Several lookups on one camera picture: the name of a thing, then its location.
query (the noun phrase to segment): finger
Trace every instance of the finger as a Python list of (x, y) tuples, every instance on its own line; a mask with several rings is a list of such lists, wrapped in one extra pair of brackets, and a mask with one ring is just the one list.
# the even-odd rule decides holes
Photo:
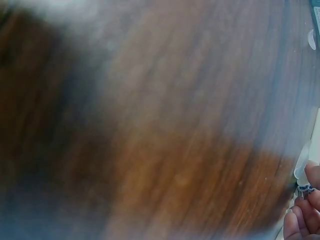
[(304, 240), (320, 240), (320, 235), (311, 234), (311, 235), (305, 237)]
[(315, 190), (311, 194), (308, 195), (308, 201), (310, 205), (320, 211), (320, 191)]
[(318, 233), (320, 226), (320, 214), (314, 209), (308, 200), (297, 200), (295, 206), (300, 207), (304, 222), (310, 234)]
[(320, 166), (314, 161), (308, 161), (305, 166), (305, 174), (309, 183), (316, 189), (320, 190)]
[(284, 217), (283, 237), (285, 240), (300, 240), (300, 233), (297, 216), (293, 212), (288, 212)]
[(301, 208), (298, 206), (294, 206), (291, 208), (291, 210), (296, 215), (296, 218), (298, 220), (300, 233), (301, 233), (302, 237), (308, 236), (310, 233), (309, 233), (309, 230), (306, 226), (305, 219), (304, 219)]

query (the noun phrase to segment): wood grain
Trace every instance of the wood grain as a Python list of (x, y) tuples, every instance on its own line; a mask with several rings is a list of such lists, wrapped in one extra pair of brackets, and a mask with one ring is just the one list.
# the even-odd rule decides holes
[(272, 239), (320, 103), (308, 1), (23, 0), (0, 31), (5, 239)]

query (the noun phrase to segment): white object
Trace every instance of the white object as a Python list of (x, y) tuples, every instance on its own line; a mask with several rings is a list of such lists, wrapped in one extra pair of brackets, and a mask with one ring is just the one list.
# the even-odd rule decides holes
[(309, 43), (309, 46), (312, 48), (312, 50), (317, 49), (316, 42), (314, 39), (314, 30), (313, 29), (308, 32), (308, 43)]
[(298, 161), (296, 162), (293, 175), (294, 177), (299, 180), (301, 178), (301, 181), (305, 182), (303, 178), (307, 178), (305, 175), (305, 167), (307, 165), (307, 162), (309, 160), (309, 149), (310, 149), (311, 141), (308, 141), (302, 148), (300, 156), (298, 158)]

